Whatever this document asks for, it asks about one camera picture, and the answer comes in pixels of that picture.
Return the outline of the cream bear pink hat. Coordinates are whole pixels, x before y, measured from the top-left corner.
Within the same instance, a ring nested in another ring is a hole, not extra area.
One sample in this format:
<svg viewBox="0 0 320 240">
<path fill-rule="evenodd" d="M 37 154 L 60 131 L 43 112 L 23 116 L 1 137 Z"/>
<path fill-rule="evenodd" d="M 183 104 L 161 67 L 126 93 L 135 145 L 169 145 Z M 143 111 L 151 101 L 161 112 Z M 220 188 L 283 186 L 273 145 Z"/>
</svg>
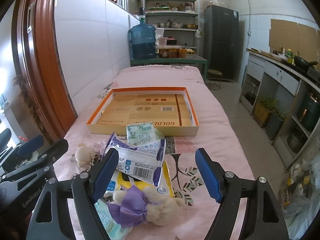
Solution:
<svg viewBox="0 0 320 240">
<path fill-rule="evenodd" d="M 100 158 L 100 145 L 95 143 L 87 146 L 81 142 L 77 145 L 74 157 L 79 168 L 89 169 Z"/>
</svg>

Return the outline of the cream bear purple bow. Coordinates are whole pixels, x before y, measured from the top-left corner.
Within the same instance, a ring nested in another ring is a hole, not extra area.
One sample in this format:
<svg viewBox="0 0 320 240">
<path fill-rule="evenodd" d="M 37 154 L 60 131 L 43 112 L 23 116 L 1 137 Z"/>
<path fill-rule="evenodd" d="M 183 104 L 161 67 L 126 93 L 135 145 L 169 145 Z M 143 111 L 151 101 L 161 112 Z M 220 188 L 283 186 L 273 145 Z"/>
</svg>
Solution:
<svg viewBox="0 0 320 240">
<path fill-rule="evenodd" d="M 107 206 L 112 218 L 124 228 L 142 223 L 166 226 L 178 219 L 185 201 L 161 194 L 153 186 L 141 190 L 133 185 L 115 191 Z"/>
</svg>

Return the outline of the blue white wipes pack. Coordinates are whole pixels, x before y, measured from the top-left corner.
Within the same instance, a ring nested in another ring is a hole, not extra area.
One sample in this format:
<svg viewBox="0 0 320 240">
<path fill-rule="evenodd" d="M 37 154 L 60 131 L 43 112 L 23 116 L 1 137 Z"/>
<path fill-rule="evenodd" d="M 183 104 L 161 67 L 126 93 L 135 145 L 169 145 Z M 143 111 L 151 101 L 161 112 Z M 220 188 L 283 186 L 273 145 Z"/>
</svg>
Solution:
<svg viewBox="0 0 320 240">
<path fill-rule="evenodd" d="M 164 139 L 132 147 L 112 133 L 106 144 L 119 154 L 117 170 L 153 186 L 160 183 L 166 142 Z"/>
</svg>

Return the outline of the light green tissue pack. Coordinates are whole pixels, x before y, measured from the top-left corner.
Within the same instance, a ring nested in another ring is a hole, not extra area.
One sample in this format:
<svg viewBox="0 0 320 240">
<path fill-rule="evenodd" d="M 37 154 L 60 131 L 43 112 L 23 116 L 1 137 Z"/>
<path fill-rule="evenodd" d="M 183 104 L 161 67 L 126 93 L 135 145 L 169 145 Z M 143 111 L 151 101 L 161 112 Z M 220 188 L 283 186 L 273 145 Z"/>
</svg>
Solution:
<svg viewBox="0 0 320 240">
<path fill-rule="evenodd" d="M 103 199 L 99 199 L 95 203 L 95 209 L 111 240 L 124 240 L 131 232 L 132 228 L 123 228 L 111 216 L 107 203 Z"/>
</svg>

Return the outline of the pink bed quilt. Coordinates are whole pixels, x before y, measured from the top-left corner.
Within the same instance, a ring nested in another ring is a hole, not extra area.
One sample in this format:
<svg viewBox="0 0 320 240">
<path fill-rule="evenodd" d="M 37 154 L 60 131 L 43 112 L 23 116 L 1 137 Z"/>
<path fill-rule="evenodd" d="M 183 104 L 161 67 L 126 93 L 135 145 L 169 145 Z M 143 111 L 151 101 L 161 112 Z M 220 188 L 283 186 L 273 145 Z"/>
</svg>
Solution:
<svg viewBox="0 0 320 240">
<path fill-rule="evenodd" d="M 103 76 L 72 99 L 78 118 L 67 132 L 68 151 L 54 163 L 59 181 L 81 172 L 83 150 L 101 152 L 111 147 L 110 136 L 121 138 L 127 125 L 152 122 L 164 136 L 153 139 L 143 132 L 137 140 L 147 145 L 139 160 L 120 157 L 116 188 L 152 186 L 173 207 L 166 226 L 143 222 L 128 239 L 204 239 L 218 203 L 210 197 L 195 163 L 204 149 L 235 178 L 253 179 L 223 107 L 207 88 L 200 71 L 190 66 L 129 67 L 116 76 Z"/>
</svg>

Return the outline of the orange shallow cardboard box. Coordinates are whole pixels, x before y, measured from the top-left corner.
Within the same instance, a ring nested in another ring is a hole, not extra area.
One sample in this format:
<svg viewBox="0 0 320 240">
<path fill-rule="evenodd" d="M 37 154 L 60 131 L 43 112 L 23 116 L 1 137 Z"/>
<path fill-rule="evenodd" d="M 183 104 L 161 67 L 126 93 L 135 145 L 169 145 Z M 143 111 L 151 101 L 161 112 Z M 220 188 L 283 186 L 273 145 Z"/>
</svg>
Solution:
<svg viewBox="0 0 320 240">
<path fill-rule="evenodd" d="M 87 121 L 94 134 L 126 133 L 126 126 L 152 122 L 165 136 L 195 136 L 199 122 L 185 87 L 115 88 Z"/>
</svg>

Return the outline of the potted green plant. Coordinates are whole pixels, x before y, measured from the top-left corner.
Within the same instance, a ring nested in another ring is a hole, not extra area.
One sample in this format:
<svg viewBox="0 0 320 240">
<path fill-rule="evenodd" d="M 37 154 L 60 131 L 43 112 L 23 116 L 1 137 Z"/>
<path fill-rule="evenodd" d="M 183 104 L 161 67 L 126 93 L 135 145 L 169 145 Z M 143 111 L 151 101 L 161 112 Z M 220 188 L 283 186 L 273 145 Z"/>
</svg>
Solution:
<svg viewBox="0 0 320 240">
<path fill-rule="evenodd" d="M 253 119 L 260 128 L 266 127 L 272 112 L 277 109 L 278 100 L 272 97 L 258 97 L 255 103 Z"/>
</svg>

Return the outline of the round metal stool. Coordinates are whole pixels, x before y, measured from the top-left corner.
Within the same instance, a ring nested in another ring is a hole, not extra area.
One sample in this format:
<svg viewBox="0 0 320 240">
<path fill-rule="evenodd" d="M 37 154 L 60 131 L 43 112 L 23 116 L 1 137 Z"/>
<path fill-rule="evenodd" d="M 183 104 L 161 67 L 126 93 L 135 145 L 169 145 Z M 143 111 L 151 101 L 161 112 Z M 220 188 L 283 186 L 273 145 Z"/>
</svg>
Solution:
<svg viewBox="0 0 320 240">
<path fill-rule="evenodd" d="M 215 69 L 207 70 L 207 87 L 209 90 L 220 90 L 222 73 Z"/>
</svg>

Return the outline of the white kitchen counter cabinet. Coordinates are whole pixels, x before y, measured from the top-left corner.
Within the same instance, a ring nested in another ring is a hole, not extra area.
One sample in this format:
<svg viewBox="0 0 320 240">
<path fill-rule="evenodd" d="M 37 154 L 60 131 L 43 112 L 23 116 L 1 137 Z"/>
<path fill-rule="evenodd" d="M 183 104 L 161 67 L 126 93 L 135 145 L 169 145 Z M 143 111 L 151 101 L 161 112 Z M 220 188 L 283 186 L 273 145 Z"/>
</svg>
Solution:
<svg viewBox="0 0 320 240">
<path fill-rule="evenodd" d="M 248 52 L 240 102 L 253 116 L 258 97 L 278 100 L 263 129 L 285 167 L 290 167 L 319 135 L 319 86 L 271 57 Z"/>
</svg>

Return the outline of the dark green table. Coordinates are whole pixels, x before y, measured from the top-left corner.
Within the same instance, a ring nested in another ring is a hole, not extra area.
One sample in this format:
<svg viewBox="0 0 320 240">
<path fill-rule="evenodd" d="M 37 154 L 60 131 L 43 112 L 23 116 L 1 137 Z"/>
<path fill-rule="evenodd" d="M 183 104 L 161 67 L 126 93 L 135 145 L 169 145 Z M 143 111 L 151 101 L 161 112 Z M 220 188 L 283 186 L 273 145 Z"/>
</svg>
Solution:
<svg viewBox="0 0 320 240">
<path fill-rule="evenodd" d="M 154 58 L 154 59 L 147 59 L 147 60 L 135 60 L 132 59 L 130 61 L 131 66 L 144 66 L 150 64 L 202 64 L 203 68 L 201 70 L 201 75 L 206 81 L 207 79 L 207 70 L 208 70 L 208 61 L 197 54 L 187 54 L 186 58 L 178 58 L 178 59 L 170 59 L 170 58 Z"/>
</svg>

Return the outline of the black wok pan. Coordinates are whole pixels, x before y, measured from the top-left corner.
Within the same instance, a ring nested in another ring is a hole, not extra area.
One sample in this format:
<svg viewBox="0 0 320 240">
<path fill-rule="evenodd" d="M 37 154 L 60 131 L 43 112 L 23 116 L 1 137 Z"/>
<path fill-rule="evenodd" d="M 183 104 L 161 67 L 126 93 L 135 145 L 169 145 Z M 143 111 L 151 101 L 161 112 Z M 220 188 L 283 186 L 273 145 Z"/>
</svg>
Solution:
<svg viewBox="0 0 320 240">
<path fill-rule="evenodd" d="M 293 60 L 294 60 L 294 65 L 305 73 L 309 70 L 310 67 L 316 66 L 318 64 L 317 61 L 308 62 L 297 55 L 294 56 Z"/>
</svg>

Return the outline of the blue water jug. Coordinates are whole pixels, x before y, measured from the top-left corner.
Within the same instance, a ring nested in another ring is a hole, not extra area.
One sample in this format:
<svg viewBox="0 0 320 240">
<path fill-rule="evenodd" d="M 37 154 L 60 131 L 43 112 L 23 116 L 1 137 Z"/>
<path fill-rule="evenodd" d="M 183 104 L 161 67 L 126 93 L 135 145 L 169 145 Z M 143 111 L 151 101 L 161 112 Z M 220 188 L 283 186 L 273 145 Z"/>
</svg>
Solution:
<svg viewBox="0 0 320 240">
<path fill-rule="evenodd" d="M 145 15 L 139 15 L 139 24 L 129 30 L 129 40 L 134 60 L 156 57 L 156 28 L 145 22 Z"/>
</svg>

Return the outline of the black refrigerator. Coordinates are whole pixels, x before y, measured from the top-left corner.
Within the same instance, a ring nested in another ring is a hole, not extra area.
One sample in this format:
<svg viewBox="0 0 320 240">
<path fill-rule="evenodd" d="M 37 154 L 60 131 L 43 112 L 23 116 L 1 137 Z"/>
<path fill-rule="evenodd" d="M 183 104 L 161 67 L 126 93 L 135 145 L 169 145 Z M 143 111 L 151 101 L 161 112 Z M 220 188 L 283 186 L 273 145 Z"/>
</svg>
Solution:
<svg viewBox="0 0 320 240">
<path fill-rule="evenodd" d="M 203 57 L 208 68 L 222 73 L 224 80 L 232 80 L 240 55 L 239 13 L 211 5 L 204 10 Z"/>
</svg>

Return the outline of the brown wooden door frame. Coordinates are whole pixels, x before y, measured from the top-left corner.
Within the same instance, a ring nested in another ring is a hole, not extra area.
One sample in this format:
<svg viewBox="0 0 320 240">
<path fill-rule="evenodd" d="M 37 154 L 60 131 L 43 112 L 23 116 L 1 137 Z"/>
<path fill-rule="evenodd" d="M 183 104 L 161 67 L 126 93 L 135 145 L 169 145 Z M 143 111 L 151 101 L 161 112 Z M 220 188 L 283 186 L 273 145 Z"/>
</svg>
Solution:
<svg viewBox="0 0 320 240">
<path fill-rule="evenodd" d="M 11 28 L 14 84 L 49 144 L 63 138 L 77 117 L 57 49 L 54 2 L 16 0 Z"/>
</svg>

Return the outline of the brown cardboard wall panel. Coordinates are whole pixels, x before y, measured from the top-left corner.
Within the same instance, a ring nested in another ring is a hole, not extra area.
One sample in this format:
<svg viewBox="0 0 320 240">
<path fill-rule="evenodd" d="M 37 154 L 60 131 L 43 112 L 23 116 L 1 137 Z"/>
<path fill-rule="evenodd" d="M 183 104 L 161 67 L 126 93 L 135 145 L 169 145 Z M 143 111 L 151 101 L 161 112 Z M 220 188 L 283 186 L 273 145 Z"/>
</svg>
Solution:
<svg viewBox="0 0 320 240">
<path fill-rule="evenodd" d="M 306 61 L 319 61 L 319 30 L 308 25 L 285 20 L 271 20 L 270 52 L 280 47 L 291 49 Z"/>
</svg>

